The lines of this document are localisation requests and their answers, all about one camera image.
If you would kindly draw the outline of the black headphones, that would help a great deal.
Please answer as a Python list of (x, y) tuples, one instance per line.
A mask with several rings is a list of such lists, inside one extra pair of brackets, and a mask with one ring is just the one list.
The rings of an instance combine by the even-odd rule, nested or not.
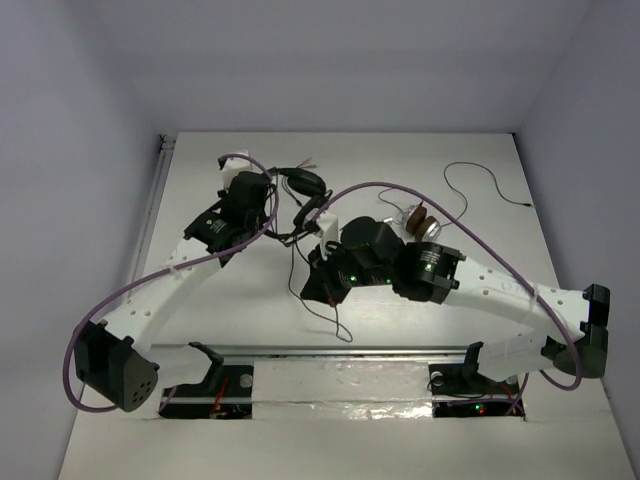
[(265, 235), (283, 244), (293, 243), (313, 231), (313, 227), (305, 226), (306, 217), (312, 210), (325, 205), (331, 198), (332, 191), (327, 189), (325, 181), (319, 175), (305, 167), (272, 167), (269, 173), (280, 179), (276, 189), (283, 187), (285, 191), (289, 191), (299, 210), (289, 233), (268, 230)]

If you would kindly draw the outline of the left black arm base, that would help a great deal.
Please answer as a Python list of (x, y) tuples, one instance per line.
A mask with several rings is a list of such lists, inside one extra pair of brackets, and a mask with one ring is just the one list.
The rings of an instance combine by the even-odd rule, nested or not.
[(165, 419), (245, 420), (253, 417), (253, 364), (227, 364), (200, 342), (189, 347), (207, 357), (208, 369), (198, 383), (182, 383), (163, 391), (158, 414)]

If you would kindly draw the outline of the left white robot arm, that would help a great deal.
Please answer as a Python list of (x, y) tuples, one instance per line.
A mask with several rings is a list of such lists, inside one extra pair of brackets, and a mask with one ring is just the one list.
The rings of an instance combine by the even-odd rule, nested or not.
[(87, 319), (76, 329), (76, 376), (110, 410), (132, 412), (151, 396), (159, 366), (146, 355), (160, 330), (204, 281), (266, 232), (272, 219), (265, 206), (275, 201), (269, 176), (237, 173), (219, 201), (185, 228), (161, 270), (128, 286), (128, 300), (98, 322)]

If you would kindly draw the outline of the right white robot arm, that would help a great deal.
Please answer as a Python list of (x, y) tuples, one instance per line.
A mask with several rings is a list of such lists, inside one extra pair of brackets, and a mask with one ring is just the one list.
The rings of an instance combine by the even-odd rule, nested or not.
[(308, 262), (304, 300), (336, 306), (353, 288), (389, 286), (410, 301), (466, 308), (528, 327), (525, 335), (468, 347), (461, 378), (472, 392), (550, 367), (588, 379), (605, 373), (610, 291), (604, 286), (562, 290), (519, 280), (450, 247), (406, 243), (390, 225), (366, 216), (321, 229)]

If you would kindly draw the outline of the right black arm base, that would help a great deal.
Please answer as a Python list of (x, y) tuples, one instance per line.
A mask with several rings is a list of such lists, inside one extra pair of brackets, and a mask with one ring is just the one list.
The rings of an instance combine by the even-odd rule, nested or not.
[(427, 390), (435, 418), (525, 417), (517, 379), (497, 382), (479, 374), (482, 346), (471, 344), (461, 362), (429, 365)]

